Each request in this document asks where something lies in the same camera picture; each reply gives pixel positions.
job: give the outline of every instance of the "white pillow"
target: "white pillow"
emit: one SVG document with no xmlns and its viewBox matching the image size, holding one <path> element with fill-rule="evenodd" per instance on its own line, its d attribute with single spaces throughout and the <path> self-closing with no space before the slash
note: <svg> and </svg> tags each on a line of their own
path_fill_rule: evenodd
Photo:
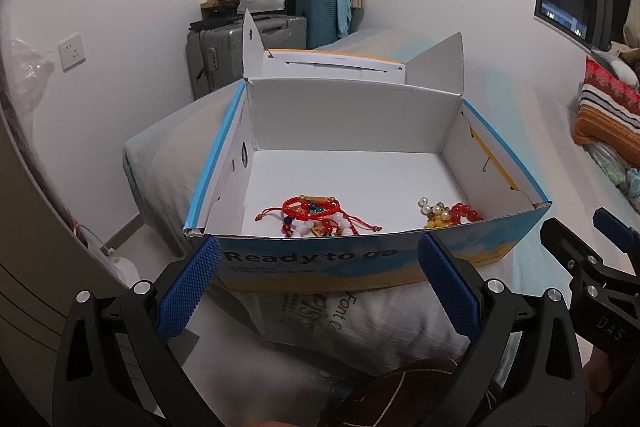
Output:
<svg viewBox="0 0 640 427">
<path fill-rule="evenodd" d="M 615 71 L 616 76 L 622 82 L 624 82 L 629 87 L 633 87 L 636 90 L 638 89 L 638 85 L 640 84 L 640 81 L 638 81 L 638 76 L 624 60 L 622 60 L 621 58 L 614 58 L 613 60 L 609 61 L 609 64 L 611 64 L 611 67 Z"/>
<path fill-rule="evenodd" d="M 596 49 L 593 49 L 591 51 L 594 54 L 598 55 L 598 57 L 603 58 L 609 63 L 611 69 L 613 69 L 613 72 L 616 74 L 618 79 L 620 79 L 620 81 L 624 82 L 627 86 L 638 90 L 640 84 L 640 81 L 638 81 L 638 76 L 624 60 L 622 60 L 615 54 L 615 51 L 612 50 L 610 52 L 603 52 Z"/>
</svg>

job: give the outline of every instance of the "metal screw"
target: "metal screw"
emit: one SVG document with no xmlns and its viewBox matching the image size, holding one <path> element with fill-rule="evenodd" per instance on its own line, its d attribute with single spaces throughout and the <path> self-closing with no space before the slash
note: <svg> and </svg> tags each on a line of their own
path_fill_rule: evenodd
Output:
<svg viewBox="0 0 640 427">
<path fill-rule="evenodd" d="M 494 293 L 502 293 L 504 291 L 504 284 L 497 279 L 491 279 L 486 285 Z"/>
<path fill-rule="evenodd" d="M 82 290 L 78 295 L 76 295 L 76 301 L 78 302 L 87 302 L 91 297 L 91 293 L 87 290 Z"/>
<path fill-rule="evenodd" d="M 549 295 L 549 298 L 553 302 L 558 302 L 562 299 L 562 294 L 560 293 L 559 290 L 556 290 L 555 288 L 551 288 L 546 294 Z"/>
<path fill-rule="evenodd" d="M 151 289 L 151 285 L 147 281 L 137 282 L 135 286 L 133 286 L 133 292 L 138 295 L 144 295 Z"/>
</svg>

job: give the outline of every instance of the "beaded bracelet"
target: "beaded bracelet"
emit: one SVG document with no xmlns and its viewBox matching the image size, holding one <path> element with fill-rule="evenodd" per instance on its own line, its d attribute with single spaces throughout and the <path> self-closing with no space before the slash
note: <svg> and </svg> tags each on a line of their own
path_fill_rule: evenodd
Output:
<svg viewBox="0 0 640 427">
<path fill-rule="evenodd" d="M 427 224 L 425 229 L 441 229 L 443 227 L 452 227 L 460 225 L 461 218 L 466 217 L 470 223 L 482 221 L 478 213 L 468 204 L 456 203 L 451 208 L 445 206 L 444 203 L 438 202 L 433 206 L 429 206 L 427 198 L 420 198 L 418 206 L 422 215 L 427 216 Z"/>
<path fill-rule="evenodd" d="M 315 196 L 297 196 L 289 198 L 282 206 L 265 208 L 255 216 L 260 221 L 270 212 L 281 211 L 282 233 L 286 237 L 303 237 L 311 232 L 316 237 L 331 237 L 332 235 L 360 235 L 356 224 L 367 230 L 379 232 L 382 227 L 370 225 L 359 217 L 347 214 L 341 207 L 340 201 L 334 197 L 319 198 Z"/>
</svg>

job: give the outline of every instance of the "cardboard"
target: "cardboard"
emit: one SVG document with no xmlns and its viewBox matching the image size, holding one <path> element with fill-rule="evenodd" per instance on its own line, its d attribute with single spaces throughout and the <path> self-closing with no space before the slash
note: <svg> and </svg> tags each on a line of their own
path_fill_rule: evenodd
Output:
<svg viewBox="0 0 640 427">
<path fill-rule="evenodd" d="M 188 235 L 219 238 L 218 277 L 229 289 L 325 293 L 417 282 L 424 233 L 482 266 L 505 256 L 548 210 L 522 162 L 462 99 L 459 34 L 401 64 L 268 51 L 246 16 L 243 45 L 246 79 L 185 223 Z M 299 194 L 334 196 L 383 229 L 286 239 L 279 212 L 255 220 Z M 468 202 L 484 221 L 426 231 L 423 196 Z"/>
</svg>

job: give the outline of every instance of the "striped pillow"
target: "striped pillow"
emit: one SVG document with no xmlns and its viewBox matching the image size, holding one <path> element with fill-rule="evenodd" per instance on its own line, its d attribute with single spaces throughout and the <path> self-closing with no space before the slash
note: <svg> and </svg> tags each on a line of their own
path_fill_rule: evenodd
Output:
<svg viewBox="0 0 640 427">
<path fill-rule="evenodd" d="M 573 138 L 578 145 L 604 142 L 640 166 L 640 94 L 589 56 Z"/>
</svg>

